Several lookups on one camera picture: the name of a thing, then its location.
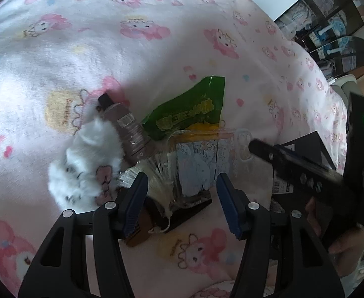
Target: black box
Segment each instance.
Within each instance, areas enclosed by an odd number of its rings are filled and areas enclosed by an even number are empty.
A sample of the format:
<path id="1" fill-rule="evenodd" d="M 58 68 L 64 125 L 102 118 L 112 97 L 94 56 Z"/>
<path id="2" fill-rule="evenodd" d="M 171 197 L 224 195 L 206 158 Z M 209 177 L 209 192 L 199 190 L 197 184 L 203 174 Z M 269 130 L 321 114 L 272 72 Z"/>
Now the black box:
<path id="1" fill-rule="evenodd" d="M 282 146 L 295 151 L 297 154 L 327 168 L 336 170 L 336 167 L 317 131 L 304 135 L 298 139 L 282 144 Z M 273 171 L 272 198 L 278 202 L 286 212 L 299 210 L 305 214 L 305 206 L 311 195 L 293 185 L 281 180 Z M 325 231 L 332 217 L 332 209 L 316 201 L 316 218 Z"/>

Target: fleece blanket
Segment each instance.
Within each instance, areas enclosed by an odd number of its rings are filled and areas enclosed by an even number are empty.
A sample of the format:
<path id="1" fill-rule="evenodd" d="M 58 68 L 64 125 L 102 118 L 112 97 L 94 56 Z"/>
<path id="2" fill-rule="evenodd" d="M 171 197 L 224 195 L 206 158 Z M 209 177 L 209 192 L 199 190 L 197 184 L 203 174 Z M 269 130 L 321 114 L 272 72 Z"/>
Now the fleece blanket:
<path id="1" fill-rule="evenodd" d="M 342 172 L 342 100 L 251 0 L 0 3 L 0 279 L 14 295 L 61 213 L 48 164 L 96 115 L 98 96 L 108 91 L 143 119 L 210 75 L 226 78 L 222 125 L 272 144 L 317 130 Z M 241 188 L 269 207 L 272 168 L 254 159 L 247 174 Z M 137 298 L 221 297 L 211 286 L 235 279 L 244 242 L 212 195 L 172 232 L 135 248 L 121 243 Z M 90 251 L 88 265 L 98 294 Z"/>

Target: barcode label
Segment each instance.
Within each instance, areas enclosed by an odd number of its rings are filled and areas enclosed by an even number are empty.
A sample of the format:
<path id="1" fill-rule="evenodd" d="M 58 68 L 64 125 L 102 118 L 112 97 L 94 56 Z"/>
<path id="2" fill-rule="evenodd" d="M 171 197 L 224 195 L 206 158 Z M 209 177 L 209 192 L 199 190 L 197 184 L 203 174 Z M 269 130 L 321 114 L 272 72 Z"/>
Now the barcode label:
<path id="1" fill-rule="evenodd" d="M 281 179 L 276 171 L 273 172 L 272 194 L 291 194 L 294 192 L 294 186 Z"/>
<path id="2" fill-rule="evenodd" d="M 131 122 L 134 122 L 135 118 L 132 113 L 128 113 L 127 115 L 123 116 L 121 119 L 117 120 L 117 123 L 120 127 L 126 127 Z"/>
<path id="3" fill-rule="evenodd" d="M 272 194 L 278 194 L 280 191 L 280 182 L 273 182 Z"/>

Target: white fluffy toy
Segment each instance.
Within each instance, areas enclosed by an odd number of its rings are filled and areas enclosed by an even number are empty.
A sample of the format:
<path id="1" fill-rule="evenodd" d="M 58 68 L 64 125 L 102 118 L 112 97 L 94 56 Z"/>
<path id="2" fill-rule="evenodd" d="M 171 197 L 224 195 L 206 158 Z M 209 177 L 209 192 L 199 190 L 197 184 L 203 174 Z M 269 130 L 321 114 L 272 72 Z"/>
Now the white fluffy toy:
<path id="1" fill-rule="evenodd" d="M 98 169 L 111 167 L 111 178 L 116 180 L 123 157 L 122 143 L 111 122 L 95 118 L 76 133 L 65 155 L 49 164 L 49 192 L 62 210 L 93 211 L 98 208 L 95 199 L 103 191 Z"/>

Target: green snack bag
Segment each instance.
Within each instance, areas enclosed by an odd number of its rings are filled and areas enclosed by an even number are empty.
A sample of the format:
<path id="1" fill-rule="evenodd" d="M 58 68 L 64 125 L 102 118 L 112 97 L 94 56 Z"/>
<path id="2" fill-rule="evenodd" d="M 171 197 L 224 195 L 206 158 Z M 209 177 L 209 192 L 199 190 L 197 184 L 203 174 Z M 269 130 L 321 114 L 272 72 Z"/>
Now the green snack bag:
<path id="1" fill-rule="evenodd" d="M 225 77 L 203 78 L 185 93 L 158 106 L 142 121 L 153 140 L 194 123 L 219 124 L 223 107 Z"/>

